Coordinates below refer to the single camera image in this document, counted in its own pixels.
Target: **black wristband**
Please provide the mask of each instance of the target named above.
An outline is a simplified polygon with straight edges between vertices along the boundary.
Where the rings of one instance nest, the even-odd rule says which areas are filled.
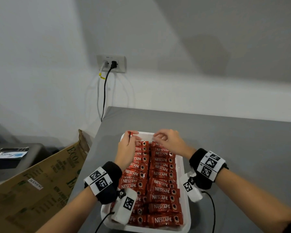
[[[95,189],[98,188],[98,191],[100,191],[100,188],[102,188],[102,190],[96,194],[96,197],[98,201],[101,202],[101,204],[109,204],[114,202],[117,198],[116,190],[119,185],[119,179],[122,176],[122,170],[119,168],[119,166],[110,161],[106,162],[105,165],[103,165],[101,168],[103,171],[105,171],[105,173],[100,175],[98,168],[89,177],[85,178],[84,188],[88,187],[89,185],[91,186],[92,191],[92,185],[96,185]],[[108,178],[112,181],[111,184],[108,184],[108,181],[106,180]]]
[[[210,189],[221,169],[228,169],[224,159],[202,148],[192,155],[189,162],[196,172],[195,183],[200,189]]]

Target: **left hand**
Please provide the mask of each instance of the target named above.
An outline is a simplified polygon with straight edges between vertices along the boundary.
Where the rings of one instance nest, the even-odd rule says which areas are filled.
[[[126,131],[123,139],[119,142],[114,163],[120,167],[122,172],[132,163],[136,150],[136,141],[141,140],[139,136],[132,136],[129,139],[129,132],[131,132],[131,135],[139,134],[138,131]]]

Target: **white wall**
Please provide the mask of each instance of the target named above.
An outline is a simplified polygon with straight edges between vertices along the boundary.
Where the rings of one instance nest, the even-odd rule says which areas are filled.
[[[94,137],[99,53],[127,59],[108,105],[291,121],[291,0],[0,0],[6,133]]]

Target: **cardboard box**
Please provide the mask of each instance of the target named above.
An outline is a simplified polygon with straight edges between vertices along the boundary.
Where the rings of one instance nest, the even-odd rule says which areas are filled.
[[[33,233],[69,199],[89,152],[79,141],[0,185],[0,233]]]

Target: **forearm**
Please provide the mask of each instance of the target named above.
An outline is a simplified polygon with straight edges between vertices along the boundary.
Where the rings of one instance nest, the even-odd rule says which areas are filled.
[[[216,184],[262,231],[281,233],[291,222],[290,207],[235,173],[223,168]]]
[[[37,233],[78,232],[97,202],[89,187],[85,188],[72,202],[54,215]]]

